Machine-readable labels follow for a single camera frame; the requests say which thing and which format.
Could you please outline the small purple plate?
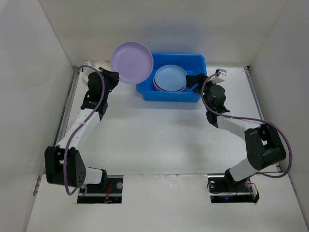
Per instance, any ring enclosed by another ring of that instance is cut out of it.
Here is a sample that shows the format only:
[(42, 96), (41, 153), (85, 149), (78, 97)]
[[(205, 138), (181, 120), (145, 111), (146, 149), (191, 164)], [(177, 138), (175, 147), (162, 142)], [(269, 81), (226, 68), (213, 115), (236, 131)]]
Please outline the small purple plate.
[(119, 73), (121, 82), (136, 85), (145, 81), (154, 67), (150, 50), (138, 42), (125, 42), (112, 53), (111, 68)]

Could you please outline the cream plate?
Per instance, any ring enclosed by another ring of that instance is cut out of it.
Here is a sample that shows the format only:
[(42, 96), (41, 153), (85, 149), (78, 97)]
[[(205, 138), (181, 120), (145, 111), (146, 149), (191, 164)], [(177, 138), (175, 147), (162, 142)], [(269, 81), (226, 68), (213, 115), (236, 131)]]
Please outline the cream plate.
[[(96, 62), (94, 62), (94, 65), (95, 65), (95, 68), (97, 69), (97, 70), (99, 70), (99, 68), (103, 68), (103, 69), (105, 69), (105, 70), (108, 70), (108, 71), (112, 71), (112, 68), (111, 68), (111, 65), (110, 65), (110, 63), (108, 63), (108, 62), (105, 62), (105, 61), (102, 61), (102, 62), (100, 62), (100, 61), (96, 61)], [(83, 79), (84, 79), (84, 82), (87, 84), (87, 82), (88, 82), (88, 76), (91, 74), (91, 73), (93, 73), (94, 72), (94, 70), (92, 70), (92, 69), (90, 69), (90, 68), (83, 68)]]

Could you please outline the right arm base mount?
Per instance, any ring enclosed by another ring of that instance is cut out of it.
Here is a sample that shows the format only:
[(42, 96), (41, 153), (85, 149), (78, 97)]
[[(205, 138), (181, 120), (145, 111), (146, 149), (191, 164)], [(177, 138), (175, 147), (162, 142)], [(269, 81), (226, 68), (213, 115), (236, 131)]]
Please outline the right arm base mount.
[(207, 190), (211, 203), (257, 203), (260, 194), (250, 179), (228, 185), (224, 175), (208, 175)]

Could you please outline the blue plate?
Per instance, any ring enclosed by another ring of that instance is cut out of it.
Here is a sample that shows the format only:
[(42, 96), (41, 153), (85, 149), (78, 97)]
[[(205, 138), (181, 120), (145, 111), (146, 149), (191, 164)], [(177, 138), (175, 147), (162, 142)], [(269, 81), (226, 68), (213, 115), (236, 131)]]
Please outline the blue plate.
[(159, 90), (179, 92), (186, 88), (187, 72), (177, 65), (165, 65), (160, 67), (153, 78), (154, 84)]

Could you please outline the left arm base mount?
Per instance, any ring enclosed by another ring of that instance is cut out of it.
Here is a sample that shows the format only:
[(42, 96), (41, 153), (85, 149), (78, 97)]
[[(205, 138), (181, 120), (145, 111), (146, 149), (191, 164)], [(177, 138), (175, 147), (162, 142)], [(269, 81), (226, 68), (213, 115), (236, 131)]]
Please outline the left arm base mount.
[(87, 185), (87, 191), (81, 188), (78, 193), (78, 204), (118, 204), (122, 202), (123, 175), (110, 175), (107, 186)]

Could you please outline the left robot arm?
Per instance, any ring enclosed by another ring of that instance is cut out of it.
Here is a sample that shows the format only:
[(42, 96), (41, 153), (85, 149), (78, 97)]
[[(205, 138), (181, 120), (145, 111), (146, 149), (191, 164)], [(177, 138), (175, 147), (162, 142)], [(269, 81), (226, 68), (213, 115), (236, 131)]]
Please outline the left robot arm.
[(106, 170), (86, 167), (80, 150), (106, 113), (108, 96), (118, 83), (117, 72), (99, 68), (90, 73), (76, 121), (55, 146), (47, 147), (44, 152), (47, 182), (64, 186), (68, 195), (72, 195), (70, 187), (77, 190), (91, 186), (98, 191), (108, 187)]

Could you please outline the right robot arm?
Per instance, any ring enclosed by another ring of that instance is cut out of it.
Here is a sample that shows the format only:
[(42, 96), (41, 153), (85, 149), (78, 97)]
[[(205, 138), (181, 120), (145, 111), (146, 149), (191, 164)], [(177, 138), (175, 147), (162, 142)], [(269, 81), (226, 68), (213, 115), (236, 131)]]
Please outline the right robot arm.
[(245, 141), (247, 157), (225, 171), (222, 180), (225, 190), (235, 191), (241, 184), (246, 184), (250, 177), (260, 174), (262, 169), (288, 158), (286, 171), (277, 176), (284, 177), (289, 173), (293, 162), (293, 152), (287, 137), (271, 122), (231, 115), (225, 107), (225, 89), (215, 83), (220, 75), (220, 71), (211, 76), (203, 73), (187, 75), (186, 86), (201, 95), (206, 118), (212, 126)]

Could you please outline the pink plate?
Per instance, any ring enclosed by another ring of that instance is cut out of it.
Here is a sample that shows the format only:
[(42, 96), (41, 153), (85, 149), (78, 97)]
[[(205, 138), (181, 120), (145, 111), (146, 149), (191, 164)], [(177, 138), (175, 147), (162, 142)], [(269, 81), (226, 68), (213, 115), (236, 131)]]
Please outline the pink plate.
[[(155, 87), (155, 89), (156, 89), (157, 91), (166, 91), (166, 90), (160, 88), (160, 87), (156, 84), (156, 82), (155, 82), (154, 79), (153, 79), (153, 85), (154, 85), (154, 87)], [(183, 87), (182, 89), (176, 90), (176, 92), (182, 92), (182, 91), (184, 91), (185, 89), (186, 89), (186, 87)]]

